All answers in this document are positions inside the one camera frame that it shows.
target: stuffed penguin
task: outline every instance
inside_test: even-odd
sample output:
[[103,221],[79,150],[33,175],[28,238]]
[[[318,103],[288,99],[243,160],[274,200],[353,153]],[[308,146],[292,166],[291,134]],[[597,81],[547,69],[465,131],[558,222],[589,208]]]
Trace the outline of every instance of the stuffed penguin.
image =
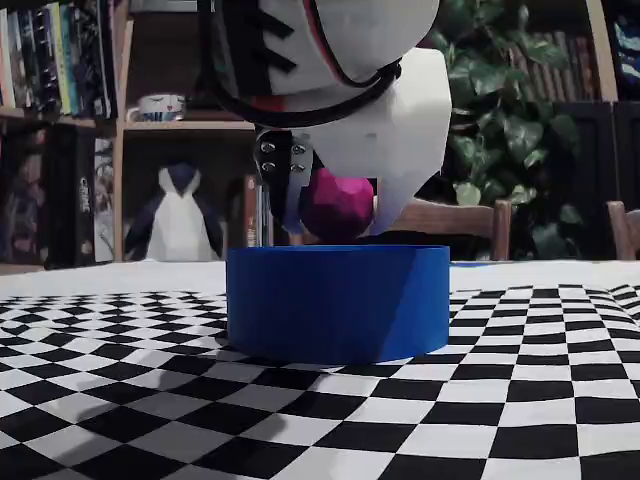
[[125,238],[132,260],[220,260],[223,234],[216,212],[198,195],[200,172],[186,163],[162,168],[161,193],[136,217]]

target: blue container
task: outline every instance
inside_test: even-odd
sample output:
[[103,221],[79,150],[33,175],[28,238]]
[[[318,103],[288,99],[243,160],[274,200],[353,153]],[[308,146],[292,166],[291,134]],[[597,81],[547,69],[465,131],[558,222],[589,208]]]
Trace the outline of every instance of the blue container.
[[228,333],[242,353],[320,365],[431,352],[449,334],[449,249],[230,250]]

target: wooden chair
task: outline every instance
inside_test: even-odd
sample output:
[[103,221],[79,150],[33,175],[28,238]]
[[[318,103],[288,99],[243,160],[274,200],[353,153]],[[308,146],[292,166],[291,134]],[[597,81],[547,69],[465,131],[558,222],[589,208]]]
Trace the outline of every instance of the wooden chair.
[[[491,260],[509,259],[511,202],[498,200],[491,207],[459,207],[414,199],[389,229],[428,235],[472,235],[491,240]],[[312,235],[292,235],[292,245],[315,242]]]
[[607,202],[618,260],[636,260],[640,249],[640,210],[627,212],[622,202]]

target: purple object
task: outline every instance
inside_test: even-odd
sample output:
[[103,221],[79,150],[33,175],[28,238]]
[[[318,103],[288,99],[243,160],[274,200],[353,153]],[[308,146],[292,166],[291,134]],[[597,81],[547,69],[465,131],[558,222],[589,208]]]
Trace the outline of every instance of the purple object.
[[373,186],[366,178],[338,178],[321,168],[300,193],[300,219],[323,242],[351,241],[371,224],[373,199]]

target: black and white checkerboard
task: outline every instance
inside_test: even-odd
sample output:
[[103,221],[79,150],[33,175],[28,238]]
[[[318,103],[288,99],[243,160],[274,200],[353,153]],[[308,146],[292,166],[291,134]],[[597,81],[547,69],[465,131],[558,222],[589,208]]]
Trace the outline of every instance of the black and white checkerboard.
[[225,298],[0,298],[0,478],[576,480],[640,472],[640,296],[456,292],[372,366],[226,346]]

